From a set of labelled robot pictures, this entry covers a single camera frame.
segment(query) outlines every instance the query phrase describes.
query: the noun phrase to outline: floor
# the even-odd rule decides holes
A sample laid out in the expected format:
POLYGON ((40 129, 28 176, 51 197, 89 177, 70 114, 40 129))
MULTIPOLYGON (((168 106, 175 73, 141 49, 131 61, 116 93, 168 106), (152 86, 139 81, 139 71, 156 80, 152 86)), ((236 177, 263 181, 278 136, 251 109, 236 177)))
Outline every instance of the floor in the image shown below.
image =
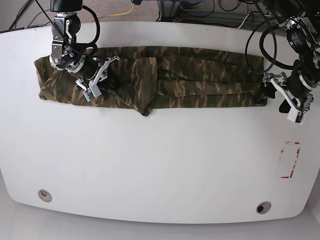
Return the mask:
MULTIPOLYGON (((7 30, 11 23, 16 18, 19 9, 25 4, 27 0, 0 0, 0 31, 7 30)), ((39 0, 40 4, 45 10, 49 9, 50 0, 39 0)), ((221 11, 218 5, 218 0, 215 2, 215 11, 221 11)), ((221 4, 225 9, 232 9, 237 5, 237 0, 221 0, 221 4)), ((112 14, 119 14, 128 12, 132 3, 130 0, 83 0, 83 4, 93 9, 98 17, 112 14)), ((202 11, 211 12, 214 7, 213 0, 204 0, 198 5, 190 6, 192 9, 200 9, 202 11)), ((17 23, 17 28, 26 27, 31 20, 41 10, 35 2, 26 10, 17 23)), ((238 9, 234 12, 247 13, 248 6, 245 3, 241 3, 238 9)), ((52 18, 54 13, 48 12, 48 15, 52 18)), ((93 20, 92 16, 82 10, 78 13, 78 16, 82 23, 87 23, 93 20)), ((133 11, 126 15, 106 17, 102 18, 102 22, 118 21, 118 22, 154 22, 159 16, 158 4, 156 0, 144 0, 141 5, 135 6, 133 11)), ((42 26, 48 22, 48 19, 40 14, 32 23, 34 26, 42 26)))

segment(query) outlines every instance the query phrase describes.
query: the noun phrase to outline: metal bracket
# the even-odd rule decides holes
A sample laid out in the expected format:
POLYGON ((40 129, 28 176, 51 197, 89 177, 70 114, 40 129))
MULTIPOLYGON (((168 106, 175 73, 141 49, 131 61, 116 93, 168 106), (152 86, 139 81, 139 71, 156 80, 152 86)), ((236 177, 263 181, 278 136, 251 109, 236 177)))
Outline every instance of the metal bracket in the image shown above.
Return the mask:
POLYGON ((86 87, 83 84, 84 81, 82 79, 77 79, 75 81, 75 83, 83 89, 83 95, 88 102, 101 95, 101 91, 97 84, 98 82, 102 82, 103 80, 108 78, 108 67, 112 62, 116 60, 119 61, 120 58, 118 56, 108 57, 108 60, 104 62, 104 64, 96 73, 94 80, 91 80, 89 82, 89 87, 86 87))

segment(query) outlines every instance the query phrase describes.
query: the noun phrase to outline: cable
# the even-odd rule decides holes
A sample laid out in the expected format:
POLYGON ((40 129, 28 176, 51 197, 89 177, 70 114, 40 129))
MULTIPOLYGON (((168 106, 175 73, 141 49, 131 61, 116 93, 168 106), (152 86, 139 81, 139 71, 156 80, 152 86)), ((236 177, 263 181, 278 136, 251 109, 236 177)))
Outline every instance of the cable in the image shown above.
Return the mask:
POLYGON ((49 24, 50 22, 48 21, 47 23, 41 25, 40 27, 44 27, 45 25, 49 24))
POLYGON ((108 18, 108 17, 116 17, 116 16, 121 16, 121 15, 126 15, 131 13, 135 8, 135 5, 132 5, 132 8, 130 9, 130 11, 124 12, 124 13, 117 13, 117 14, 111 14, 111 15, 107 15, 107 16, 100 16, 98 17, 98 19, 104 19, 104 18, 108 18))
POLYGON ((277 39, 276 39, 276 34, 275 32, 273 31, 273 28, 268 20, 268 18, 264 15, 264 13, 262 12, 261 8, 259 7, 259 5, 257 4, 257 1, 256 0, 252 0, 252 2, 254 3, 255 7, 257 8, 257 10, 259 11, 259 13, 263 16, 264 18, 264 21, 262 23, 259 24, 259 26, 251 33, 248 41, 246 42, 246 46, 245 46, 245 60, 246 60, 246 65, 247 67, 255 74, 264 74, 266 72, 268 72, 274 65, 275 65, 275 62, 276 62, 276 58, 277 58, 277 51, 278 51, 278 46, 277 46, 277 39), (249 46, 249 42, 251 40, 251 38, 253 37, 253 35, 255 34, 255 32, 263 25, 267 23, 268 25, 268 28, 270 29, 271 31, 271 34, 272 34, 272 38, 273 38, 273 44, 274 44, 274 55, 273 55, 273 59, 271 61, 271 65, 266 69, 264 70, 263 72, 256 72, 252 69, 252 67, 250 66, 249 64, 249 60, 248 60, 248 46, 249 46))
POLYGON ((22 8, 19 10, 15 20, 10 25, 8 30, 11 30, 15 24, 17 24, 18 19, 21 17, 21 15, 26 11, 26 9, 29 7, 29 5, 32 3, 33 0, 27 0, 26 3, 22 6, 22 8))
POLYGON ((160 19, 160 11, 158 11, 158 13, 159 13, 159 17, 155 20, 155 22, 158 22, 159 21, 159 19, 160 19))
POLYGON ((195 6, 195 5, 198 5, 198 4, 200 4, 201 3, 201 1, 196 1, 195 3, 190 3, 190 2, 188 2, 188 1, 182 1, 185 5, 187 5, 187 6, 195 6))
MULTIPOLYGON (((280 27, 278 25, 274 25, 272 27, 272 29, 275 31, 275 30, 278 30, 280 29, 280 27)), ((261 35, 261 38, 260 38, 260 42, 259 42, 259 47, 260 47, 260 50, 261 50, 261 53, 262 55, 269 61, 269 62, 272 62, 273 58, 267 53, 267 51, 265 50, 265 47, 264 47, 264 43, 265 43, 265 39, 267 37, 267 35, 270 33, 270 30, 269 28, 267 28, 261 35)), ((279 61, 275 61, 274 62, 274 65, 276 65, 277 67, 281 68, 281 69, 286 69, 286 70, 294 70, 295 67, 293 65, 286 65, 286 64, 283 64, 282 62, 279 62, 279 61)))
POLYGON ((190 14, 190 13, 187 13, 187 12, 183 11, 183 9, 182 9, 182 8, 181 8, 181 10, 183 11, 183 13, 184 13, 184 14, 187 14, 187 15, 189 15, 189 16, 191 16, 191 17, 196 17, 196 18, 204 18, 204 17, 208 17, 208 16, 210 16, 211 14, 213 14, 213 13, 214 13, 214 11, 215 11, 215 9, 216 9, 216 3, 215 3, 215 0, 212 0, 212 2, 213 2, 213 9, 212 9, 212 11, 211 11, 209 14, 204 15, 204 16, 195 16, 195 15, 192 15, 192 14, 190 14))
POLYGON ((226 11, 226 12, 232 12, 232 11, 236 10, 236 9, 240 6, 240 4, 242 3, 242 1, 239 1, 239 0, 238 0, 238 3, 236 4, 236 6, 235 6, 234 8, 232 8, 232 9, 225 9, 225 8, 222 7, 221 1, 222 1, 222 0, 219 0, 219 1, 218 1, 219 7, 220 7, 223 11, 226 11))
POLYGON ((99 37, 100 37, 100 24, 99 24, 99 18, 97 17, 96 13, 89 7, 87 7, 86 5, 83 5, 82 8, 84 10, 87 10, 92 16, 93 16, 93 21, 95 21, 95 26, 96 26, 96 34, 95 34, 95 38, 94 40, 92 40, 90 43, 88 43, 89 45, 93 45, 96 44, 96 42, 98 41, 99 37))
POLYGON ((33 23, 33 21, 34 21, 40 14, 42 14, 42 11, 39 12, 37 15, 35 15, 35 17, 31 20, 31 22, 30 22, 29 25, 26 27, 26 29, 30 27, 30 25, 33 23))
POLYGON ((97 59, 102 59, 102 60, 105 60, 107 61, 108 59, 107 58, 104 58, 104 57, 99 57, 99 56, 93 56, 93 55, 90 55, 90 54, 86 54, 86 53, 81 53, 77 50, 75 50, 71 44, 69 43, 68 39, 66 39, 66 37, 64 36, 64 34, 61 32, 61 30, 58 28, 58 26, 52 22, 52 20, 50 19, 50 17, 48 16, 48 14, 45 12, 44 8, 41 6, 41 4, 38 2, 38 0, 35 0, 36 4, 39 6, 39 8, 42 10, 43 14, 46 16, 46 18, 49 20, 49 22, 52 24, 52 26, 54 27, 54 29, 58 32, 58 34, 60 35, 60 37, 63 39, 63 41, 65 42, 65 44, 68 45, 68 47, 71 48, 71 50, 73 50, 75 53, 77 54, 80 54, 82 56, 86 56, 86 57, 90 57, 90 58, 97 58, 97 59))
POLYGON ((192 24, 192 23, 196 23, 196 24, 203 24, 203 25, 212 25, 212 26, 221 26, 221 27, 225 27, 225 28, 237 28, 238 26, 227 26, 227 25, 224 25, 224 24, 221 24, 221 23, 205 23, 205 22, 200 22, 200 21, 196 21, 196 20, 191 20, 191 19, 186 19, 186 20, 183 20, 181 22, 182 24, 183 23, 186 23, 186 24, 192 24))
POLYGON ((240 29, 245 23, 246 21, 248 20, 248 18, 250 17, 251 14, 258 14, 259 12, 258 11, 251 11, 243 20, 243 22, 241 23, 241 25, 237 28, 237 29, 240 29))
MULTIPOLYGON (((21 13, 22 9, 27 5, 27 3, 28 3, 28 2, 26 2, 26 3, 20 8, 20 10, 18 11, 18 13, 17 13, 16 16, 15 16, 15 19, 18 18, 18 15, 21 13)), ((15 21, 14 29, 17 28, 17 22, 18 22, 18 19, 15 21)))
POLYGON ((254 4, 252 1, 245 1, 245 0, 238 0, 238 1, 244 4, 250 4, 250 5, 254 4))

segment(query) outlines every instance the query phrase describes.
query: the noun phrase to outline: black cable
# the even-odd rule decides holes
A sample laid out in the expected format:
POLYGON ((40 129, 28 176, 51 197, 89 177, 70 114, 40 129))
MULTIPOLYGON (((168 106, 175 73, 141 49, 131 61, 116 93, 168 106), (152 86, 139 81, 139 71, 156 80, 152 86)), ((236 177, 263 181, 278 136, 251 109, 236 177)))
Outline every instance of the black cable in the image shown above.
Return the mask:
POLYGON ((276 39, 276 34, 275 32, 273 31, 272 29, 272 26, 269 22, 269 19, 264 15, 264 13, 262 12, 261 8, 259 7, 259 5, 257 4, 257 1, 256 0, 252 0, 252 2, 254 3, 256 9, 259 11, 259 13, 263 16, 264 18, 264 21, 262 23, 259 24, 259 26, 251 33, 248 41, 246 42, 246 46, 245 46, 245 60, 246 60, 246 65, 247 67, 255 74, 264 74, 266 72, 268 72, 274 65, 275 65, 275 61, 276 61, 276 58, 277 58, 277 51, 278 51, 278 46, 277 46, 277 39, 276 39), (249 60, 248 60, 248 46, 249 46, 249 42, 250 40, 252 39, 253 35, 255 34, 255 32, 263 25, 267 23, 268 25, 268 28, 270 29, 270 32, 272 34, 272 38, 273 38, 273 44, 274 44, 274 55, 273 55, 273 60, 271 61, 271 65, 266 69, 264 70, 263 72, 256 72, 252 69, 252 67, 250 66, 249 64, 249 60))
MULTIPOLYGON (((16 16, 15 16, 15 19, 18 18, 18 15, 19 15, 19 14, 21 13, 21 11, 27 6, 28 2, 29 2, 29 1, 27 1, 27 2, 20 8, 20 10, 18 11, 18 13, 17 13, 16 16)), ((19 19, 17 19, 17 20, 15 21, 14 29, 17 28, 17 22, 18 22, 18 20, 19 20, 19 19)))
POLYGON ((160 11, 158 11, 158 13, 159 13, 159 17, 155 20, 155 22, 158 22, 160 19, 160 11))
POLYGON ((68 47, 71 48, 71 50, 73 50, 75 53, 77 54, 80 54, 82 56, 87 56, 87 57, 90 57, 90 58, 97 58, 97 59, 102 59, 102 60, 105 60, 107 61, 108 59, 105 58, 105 57, 99 57, 99 56, 93 56, 93 55, 90 55, 90 54, 86 54, 86 53, 81 53, 77 50, 75 50, 71 44, 69 43, 68 39, 65 38, 64 34, 61 32, 61 30, 58 28, 58 26, 52 22, 52 20, 50 19, 50 17, 48 16, 48 14, 45 12, 45 10, 43 9, 43 7, 41 6, 41 4, 38 2, 38 0, 35 0, 36 4, 39 6, 39 8, 42 10, 43 14, 46 16, 46 18, 49 20, 49 22, 52 24, 52 26, 54 27, 54 29, 58 32, 58 34, 60 35, 60 37, 63 39, 63 41, 65 42, 65 44, 68 45, 68 47))
POLYGON ((214 11, 215 11, 215 9, 216 9, 216 3, 215 3, 215 0, 212 0, 212 2, 213 2, 213 9, 212 9, 212 11, 209 13, 209 14, 207 14, 207 15, 204 15, 204 16, 196 16, 196 15, 192 15, 192 14, 190 14, 190 13, 187 13, 187 12, 185 12, 185 11, 183 11, 183 13, 184 14, 187 14, 187 15, 189 15, 189 16, 191 16, 191 17, 196 17, 196 18, 204 18, 204 17, 208 17, 208 16, 210 16, 211 14, 213 14, 214 13, 214 11))
MULTIPOLYGON (((278 30, 280 29, 280 27, 278 25, 274 25, 272 27, 272 29, 275 31, 275 30, 278 30)), ((269 62, 272 62, 273 61, 273 58, 267 53, 267 51, 265 50, 265 47, 264 47, 264 43, 265 43, 265 39, 267 37, 267 35, 270 33, 270 30, 269 28, 267 28, 261 35, 261 38, 260 38, 260 42, 259 42, 259 47, 260 47, 260 50, 261 50, 261 53, 262 55, 269 61, 269 62)), ((279 61, 274 61, 274 65, 276 65, 277 67, 281 68, 281 69, 286 69, 286 70, 294 70, 295 67, 293 65, 286 65, 286 64, 283 64, 282 62, 279 62, 279 61)))
POLYGON ((30 25, 33 23, 33 21, 34 21, 40 14, 42 14, 42 11, 39 12, 37 15, 35 15, 35 17, 31 20, 31 22, 30 22, 29 25, 26 27, 26 29, 30 27, 30 25))
POLYGON ((234 8, 232 8, 232 9, 225 9, 225 8, 222 6, 221 1, 222 1, 222 0, 218 0, 219 7, 220 7, 223 11, 226 11, 226 12, 232 12, 232 11, 236 10, 237 8, 239 8, 240 4, 242 3, 242 1, 239 1, 239 0, 238 0, 238 3, 236 4, 236 6, 235 6, 234 8))
POLYGON ((95 34, 95 38, 92 42, 89 43, 89 45, 92 44, 96 44, 96 42, 98 41, 99 37, 100 37, 100 23, 99 23, 99 19, 96 15, 96 13, 89 7, 87 7, 86 5, 83 5, 82 8, 84 10, 87 10, 89 13, 91 13, 91 15, 93 16, 94 22, 95 22, 95 26, 96 26, 96 34, 95 34))
POLYGON ((47 23, 41 25, 40 27, 44 27, 45 25, 49 24, 50 22, 48 21, 47 23))
POLYGON ((201 21, 197 21, 197 20, 192 20, 192 19, 186 19, 186 20, 183 20, 181 22, 182 24, 185 23, 185 24, 193 24, 193 23, 196 23, 196 24, 202 24, 202 25, 212 25, 212 26, 221 26, 221 27, 225 27, 225 28, 238 28, 240 25, 238 26, 227 26, 225 24, 222 24, 222 23, 205 23, 205 22, 201 22, 201 21))
POLYGON ((254 4, 252 1, 245 1, 245 0, 238 0, 238 1, 244 4, 250 4, 250 5, 254 4))
POLYGON ((255 15, 252 14, 252 30, 255 28, 255 15))
POLYGON ((29 5, 32 3, 33 0, 27 0, 26 3, 22 6, 22 8, 19 10, 15 20, 10 25, 8 30, 11 30, 15 24, 17 24, 18 19, 21 17, 21 15, 26 11, 26 9, 29 7, 29 5))
MULTIPOLYGON (((15 19, 17 19, 18 15, 21 13, 22 9, 26 6, 27 3, 28 3, 28 2, 26 2, 26 3, 20 8, 20 10, 18 11, 18 13, 17 13, 16 16, 15 16, 15 19)), ((13 28, 13 29, 16 29, 16 28, 17 28, 17 22, 18 22, 18 20, 15 21, 15 24, 14 24, 14 28, 13 28)))
POLYGON ((188 2, 188 1, 182 1, 185 5, 188 5, 188 6, 190 6, 190 7, 192 7, 192 6, 195 6, 195 5, 198 5, 198 4, 200 4, 201 3, 201 1, 196 1, 195 3, 190 3, 190 2, 188 2))

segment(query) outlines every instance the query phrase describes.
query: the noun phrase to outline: camouflage cloth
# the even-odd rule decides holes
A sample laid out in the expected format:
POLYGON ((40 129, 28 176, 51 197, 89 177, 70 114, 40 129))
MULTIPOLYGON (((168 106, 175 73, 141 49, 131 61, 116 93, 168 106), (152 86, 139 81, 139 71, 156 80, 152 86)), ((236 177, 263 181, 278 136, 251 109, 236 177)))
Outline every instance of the camouflage cloth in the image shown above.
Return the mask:
MULTIPOLYGON (((75 87, 77 76, 50 66, 49 57, 35 61, 40 98, 78 106, 135 109, 252 107, 262 95, 263 76, 246 67, 245 55, 190 47, 139 46, 100 48, 99 57, 119 56, 110 68, 121 87, 99 85, 102 95, 87 102, 75 87)), ((249 55, 253 69, 264 58, 249 55)))

